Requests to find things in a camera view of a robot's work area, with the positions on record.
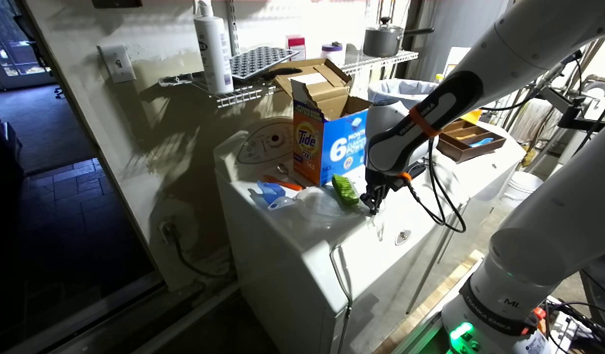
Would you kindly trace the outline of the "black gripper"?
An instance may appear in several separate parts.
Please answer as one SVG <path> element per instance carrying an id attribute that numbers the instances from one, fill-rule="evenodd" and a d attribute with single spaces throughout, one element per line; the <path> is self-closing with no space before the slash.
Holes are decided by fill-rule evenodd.
<path id="1" fill-rule="evenodd" d="M 372 214 L 380 212 L 382 202 L 386 201 L 390 193 L 390 177 L 368 169 L 366 171 L 366 193 L 360 197 L 360 201 L 368 206 Z"/>

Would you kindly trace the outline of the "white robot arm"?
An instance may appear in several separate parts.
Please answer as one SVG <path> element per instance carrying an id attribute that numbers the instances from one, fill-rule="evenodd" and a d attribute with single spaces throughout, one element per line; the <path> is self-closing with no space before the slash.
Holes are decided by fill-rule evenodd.
<path id="1" fill-rule="evenodd" d="M 605 0 L 517 0 L 406 116 L 368 136 L 364 202 L 378 210 L 407 163 L 453 120 L 547 75 L 605 37 Z M 519 334 L 569 275 L 605 254 L 605 126 L 492 236 L 486 261 L 447 315 Z"/>

